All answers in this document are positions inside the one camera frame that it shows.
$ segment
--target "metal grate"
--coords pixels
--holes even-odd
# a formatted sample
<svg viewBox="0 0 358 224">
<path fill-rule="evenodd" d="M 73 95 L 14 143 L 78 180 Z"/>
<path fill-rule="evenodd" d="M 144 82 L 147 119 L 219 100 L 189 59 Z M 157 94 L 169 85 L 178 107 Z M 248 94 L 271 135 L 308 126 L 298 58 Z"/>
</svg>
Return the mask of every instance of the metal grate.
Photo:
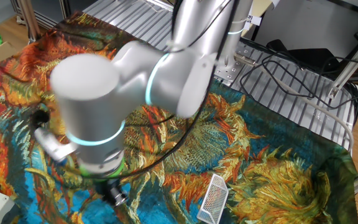
<svg viewBox="0 0 358 224">
<path fill-rule="evenodd" d="M 219 223 L 228 195 L 224 179 L 213 174 L 197 218 L 209 224 Z"/>
<path fill-rule="evenodd" d="M 147 41 L 160 50 L 167 49 L 165 44 L 171 39 L 172 7 L 157 0 L 148 0 L 148 4 L 145 1 L 138 0 L 99 0 L 85 9 L 84 12 L 117 26 L 135 37 Z M 243 43 L 239 43 L 237 50 L 242 55 L 250 57 L 256 62 L 260 62 L 268 56 L 268 54 L 246 46 Z M 316 73 L 300 70 L 295 64 L 278 57 L 272 57 L 271 59 L 280 62 L 285 68 L 295 74 L 297 78 L 302 80 L 309 89 L 314 90 L 318 78 Z M 301 94 L 308 94 L 304 87 L 286 74 L 280 67 L 270 64 L 268 68 L 275 77 L 285 82 L 294 90 Z M 240 77 L 249 70 L 251 70 L 251 67 L 244 66 L 239 76 L 232 83 L 221 78 L 217 79 L 235 90 L 241 90 Z M 332 83 L 331 80 L 321 78 L 316 94 L 324 98 L 330 83 Z M 348 137 L 344 136 L 345 130 L 340 124 L 325 114 L 316 111 L 312 106 L 306 105 L 297 97 L 286 95 L 276 86 L 274 81 L 260 70 L 255 70 L 246 77 L 244 86 L 247 92 L 262 105 L 345 148 L 349 147 Z M 331 105 L 338 105 L 340 102 L 342 103 L 351 97 L 351 94 L 346 90 L 341 90 L 336 99 L 331 102 Z M 316 99 L 312 101 L 320 106 L 322 105 Z M 330 110 L 330 112 L 347 122 L 350 129 L 352 129 L 354 122 L 354 107 L 352 103 L 349 102 L 337 110 Z"/>
</svg>

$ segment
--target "white label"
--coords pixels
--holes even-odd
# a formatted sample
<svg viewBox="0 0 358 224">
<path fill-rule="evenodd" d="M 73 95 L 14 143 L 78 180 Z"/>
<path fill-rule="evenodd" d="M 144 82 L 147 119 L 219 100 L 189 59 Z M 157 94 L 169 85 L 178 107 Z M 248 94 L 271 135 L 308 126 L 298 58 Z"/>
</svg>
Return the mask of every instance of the white label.
<svg viewBox="0 0 358 224">
<path fill-rule="evenodd" d="M 262 18 L 256 16 L 248 16 L 248 20 L 250 20 L 252 24 L 257 26 L 260 26 L 260 22 L 262 22 Z"/>
<path fill-rule="evenodd" d="M 251 21 L 247 21 L 246 24 L 244 25 L 244 30 L 249 30 L 250 27 L 251 27 Z"/>
<path fill-rule="evenodd" d="M 273 3 L 274 7 L 276 7 L 277 4 L 280 2 L 280 0 L 271 0 L 271 1 L 272 1 L 272 3 Z"/>
</svg>

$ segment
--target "white mesh basket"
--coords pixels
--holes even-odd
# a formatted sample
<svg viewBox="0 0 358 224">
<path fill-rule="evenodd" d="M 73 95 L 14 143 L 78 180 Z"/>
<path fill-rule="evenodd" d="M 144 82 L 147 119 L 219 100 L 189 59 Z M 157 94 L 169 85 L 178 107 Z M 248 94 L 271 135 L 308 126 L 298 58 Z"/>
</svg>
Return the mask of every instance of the white mesh basket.
<svg viewBox="0 0 358 224">
<path fill-rule="evenodd" d="M 213 174 L 197 218 L 209 224 L 218 224 L 226 204 L 229 190 L 224 179 Z"/>
</svg>

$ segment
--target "black cable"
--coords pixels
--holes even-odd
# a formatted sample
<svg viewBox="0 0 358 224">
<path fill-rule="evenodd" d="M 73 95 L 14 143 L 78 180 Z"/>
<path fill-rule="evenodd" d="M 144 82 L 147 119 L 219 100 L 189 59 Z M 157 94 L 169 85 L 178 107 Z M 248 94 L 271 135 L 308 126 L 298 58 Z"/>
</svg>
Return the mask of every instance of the black cable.
<svg viewBox="0 0 358 224">
<path fill-rule="evenodd" d="M 316 88 L 314 89 L 314 91 L 311 91 L 306 85 L 304 85 L 296 76 L 294 76 L 292 73 L 290 73 L 284 66 L 282 66 L 279 62 L 277 61 L 274 61 L 274 60 L 268 60 L 268 61 L 264 61 L 265 59 L 267 58 L 270 58 L 271 55 L 269 55 L 268 57 L 264 58 L 262 60 L 262 63 L 260 65 L 257 65 L 256 67 L 254 67 L 251 71 L 247 72 L 246 74 L 244 74 L 241 79 L 240 79 L 240 87 L 241 87 L 241 90 L 244 91 L 245 93 L 248 94 L 248 92 L 246 92 L 245 90 L 245 87 L 244 87 L 244 83 L 243 83 L 243 79 L 248 76 L 249 74 L 251 74 L 255 69 L 258 69 L 260 67 L 264 67 L 264 69 L 266 70 L 267 74 L 270 75 L 272 77 L 272 80 L 276 83 L 276 85 L 279 87 L 279 89 L 281 89 L 281 91 L 283 91 L 284 93 L 288 94 L 288 95 L 291 95 L 291 96 L 299 96 L 299 97 L 307 97 L 307 98 L 317 98 L 319 101 L 321 101 L 324 105 L 326 105 L 329 109 L 332 109 L 332 110 L 335 110 L 335 109 L 338 109 L 340 108 L 341 106 L 345 105 L 346 103 L 350 102 L 350 101 L 354 101 L 354 100 L 358 100 L 358 96 L 357 97 L 354 97 L 354 98 L 351 98 L 349 100 L 346 100 L 345 102 L 342 102 L 340 103 L 339 105 L 337 106 L 331 106 L 329 103 L 325 102 L 323 99 L 321 99 L 319 96 L 317 96 L 315 93 L 317 92 L 317 89 L 318 89 L 318 85 L 319 85 L 319 81 L 321 79 L 321 74 L 319 74 L 319 77 L 318 77 L 318 81 L 316 83 Z M 342 58 L 342 57 L 331 57 L 329 58 L 327 61 L 325 61 L 324 63 L 324 66 L 328 63 L 328 61 L 332 60 L 333 58 L 338 58 L 338 59 L 342 59 L 342 60 L 348 60 L 350 62 L 355 62 L 355 63 L 358 63 L 358 61 L 355 61 L 355 60 L 351 60 L 351 59 L 347 59 L 347 58 Z M 311 96 L 310 95 L 302 95 L 302 94 L 294 94 L 294 93 L 290 93 L 289 91 L 286 91 L 279 83 L 278 81 L 276 81 L 276 79 L 273 77 L 273 74 L 270 72 L 270 70 L 267 68 L 266 64 L 270 63 L 270 62 L 273 62 L 273 63 L 276 63 L 278 66 L 280 66 L 287 74 L 289 74 L 289 76 L 291 76 L 292 78 L 294 78 L 296 81 L 299 82 L 299 84 L 301 86 L 303 86 L 309 93 L 311 93 Z"/>
<path fill-rule="evenodd" d="M 167 2 L 168 2 L 171 6 L 173 6 L 173 3 L 172 3 L 171 1 L 167 0 Z"/>
<path fill-rule="evenodd" d="M 169 116 L 169 117 L 167 117 L 167 118 L 165 118 L 162 121 L 159 121 L 157 123 L 151 123 L 151 124 L 127 124 L 127 125 L 125 125 L 125 127 L 149 127 L 149 126 L 160 125 L 160 124 L 162 124 L 164 122 L 167 122 L 167 121 L 173 119 L 174 117 L 175 117 L 175 115 L 171 115 L 171 116 Z"/>
</svg>

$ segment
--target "sunflower painting print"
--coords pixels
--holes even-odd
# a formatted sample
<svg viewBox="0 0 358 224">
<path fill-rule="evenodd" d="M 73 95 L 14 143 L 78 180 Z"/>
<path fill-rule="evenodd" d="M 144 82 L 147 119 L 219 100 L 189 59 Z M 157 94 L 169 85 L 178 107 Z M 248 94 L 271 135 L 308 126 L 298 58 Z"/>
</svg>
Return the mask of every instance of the sunflower painting print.
<svg viewBox="0 0 358 224">
<path fill-rule="evenodd" d="M 196 215 L 212 174 L 229 188 L 221 223 L 358 222 L 356 170 L 347 151 L 219 82 L 182 147 L 149 172 L 121 180 L 129 197 L 123 206 L 102 200 L 94 181 L 79 175 L 74 154 L 65 166 L 52 161 L 30 127 L 35 111 L 48 111 L 46 128 L 68 143 L 50 72 L 74 54 L 111 60 L 132 40 L 77 12 L 0 62 L 0 191 L 20 208 L 15 223 L 200 223 Z M 139 106 L 126 123 L 157 123 L 171 115 Z M 126 127 L 122 173 L 159 159 L 193 119 Z"/>
</svg>

